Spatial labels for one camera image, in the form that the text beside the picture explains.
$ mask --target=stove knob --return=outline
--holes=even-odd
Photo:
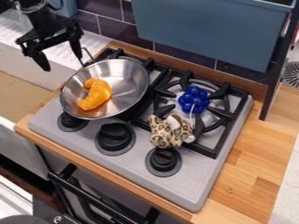
[[[76,128],[83,122],[84,120],[68,115],[67,113],[61,115],[61,124],[66,128]]]
[[[168,172],[177,165],[177,156],[172,149],[156,149],[153,153],[150,164],[159,172]]]
[[[121,151],[132,142],[132,129],[123,123],[109,123],[101,126],[98,143],[103,150]]]

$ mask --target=blue toy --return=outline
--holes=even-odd
[[[188,87],[187,91],[178,98],[178,103],[186,114],[191,113],[194,104],[193,114],[201,114],[210,105],[206,90],[200,87]]]

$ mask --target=blue plastic object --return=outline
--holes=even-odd
[[[191,108],[192,108],[192,104],[189,103],[189,102],[184,103],[184,104],[182,105],[182,110],[183,110],[184,113],[186,113],[186,114],[190,114],[190,112],[191,112]]]
[[[178,103],[186,114],[201,114],[210,104],[207,92],[199,87],[188,87],[187,91],[178,98]]]
[[[63,0],[63,1],[64,1],[63,8],[61,10],[54,11],[54,13],[66,18],[70,18],[77,13],[78,11],[77,1],[75,0]],[[52,6],[54,6],[55,8],[60,7],[60,0],[47,0],[47,2]]]
[[[131,2],[140,38],[264,73],[296,0]]]

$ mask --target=croissant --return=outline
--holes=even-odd
[[[99,78],[92,78],[84,83],[86,88],[90,88],[87,98],[79,99],[79,106],[83,110],[95,109],[112,95],[109,84]]]

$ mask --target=robotic arm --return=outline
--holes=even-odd
[[[50,64],[43,50],[69,41],[75,56],[79,60],[82,58],[80,38],[83,31],[76,21],[56,17],[50,11],[53,7],[49,6],[46,0],[14,1],[19,3],[20,10],[29,18],[33,26],[32,30],[16,40],[24,56],[32,57],[40,67],[49,72]]]

